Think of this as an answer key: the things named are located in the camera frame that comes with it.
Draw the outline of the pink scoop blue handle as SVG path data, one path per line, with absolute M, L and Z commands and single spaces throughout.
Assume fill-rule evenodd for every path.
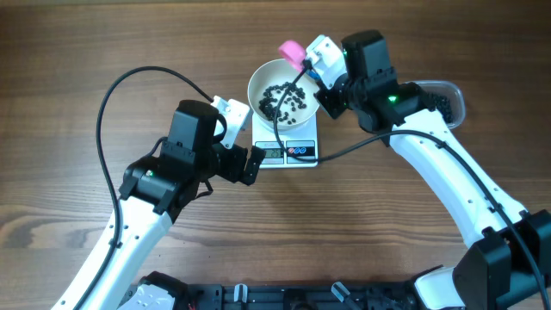
M 278 47 L 278 53 L 283 59 L 291 65 L 297 72 L 303 70 L 314 81 L 319 81 L 319 75 L 314 71 L 313 64 L 306 57 L 306 49 L 294 40 L 287 40 Z

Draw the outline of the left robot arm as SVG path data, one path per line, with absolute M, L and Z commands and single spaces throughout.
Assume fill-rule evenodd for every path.
M 213 176 L 255 182 L 264 152 L 235 140 L 251 108 L 216 96 L 180 101 L 167 136 L 130 164 L 114 211 L 92 252 L 55 304 L 57 309 L 116 309 L 145 259 Z

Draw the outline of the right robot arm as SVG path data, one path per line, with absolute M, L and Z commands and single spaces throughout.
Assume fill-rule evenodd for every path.
M 467 247 L 460 262 L 419 276 L 425 309 L 506 309 L 531 295 L 550 302 L 550 215 L 506 194 L 451 133 L 432 97 L 399 83 L 387 43 L 367 30 L 340 43 L 320 36 L 306 50 L 316 99 L 332 117 L 353 111 L 371 140 L 403 157 L 446 207 Z

